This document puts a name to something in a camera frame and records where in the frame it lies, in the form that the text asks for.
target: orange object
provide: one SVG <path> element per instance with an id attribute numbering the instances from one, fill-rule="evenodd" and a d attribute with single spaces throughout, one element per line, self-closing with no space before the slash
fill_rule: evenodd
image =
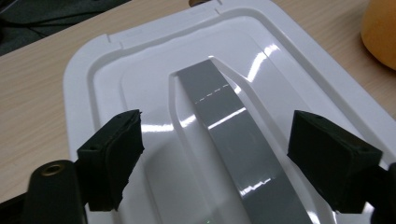
<path id="1" fill-rule="evenodd" d="M 361 39 L 384 65 L 396 70 L 396 0 L 371 0 L 363 16 Z"/>

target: wooden table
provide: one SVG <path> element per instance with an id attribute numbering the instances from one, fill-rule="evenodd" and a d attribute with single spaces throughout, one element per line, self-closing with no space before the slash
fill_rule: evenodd
<path id="1" fill-rule="evenodd" d="M 360 39 L 368 0 L 274 1 L 396 119 L 396 72 L 378 63 Z M 38 166 L 68 159 L 62 82 L 76 50 L 98 35 L 188 7 L 188 0 L 134 0 L 0 57 L 0 202 L 25 192 Z"/>

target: dark background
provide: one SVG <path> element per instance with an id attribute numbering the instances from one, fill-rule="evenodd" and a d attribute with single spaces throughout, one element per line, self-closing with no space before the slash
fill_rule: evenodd
<path id="1" fill-rule="evenodd" d="M 0 0 L 0 56 L 128 1 Z"/>

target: gray plastic strip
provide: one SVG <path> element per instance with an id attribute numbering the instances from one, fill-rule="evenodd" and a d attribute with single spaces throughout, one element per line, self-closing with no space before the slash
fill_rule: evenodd
<path id="1" fill-rule="evenodd" d="M 252 223 L 312 223 L 273 150 L 210 61 L 177 72 L 239 191 Z"/>

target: plastic container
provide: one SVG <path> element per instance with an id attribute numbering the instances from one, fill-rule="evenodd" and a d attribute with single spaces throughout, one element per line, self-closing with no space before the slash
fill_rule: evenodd
<path id="1" fill-rule="evenodd" d="M 146 150 L 119 212 L 89 212 L 89 222 L 250 222 L 244 194 L 177 76 L 206 60 L 257 124 L 311 222 L 369 223 L 370 206 L 363 215 L 335 214 L 286 156 L 293 111 L 319 114 L 380 148 L 384 167 L 396 161 L 396 123 L 301 27 L 265 0 L 211 1 L 98 36 L 74 55 L 64 74 L 73 160 L 76 150 L 114 115 L 143 112 Z"/>

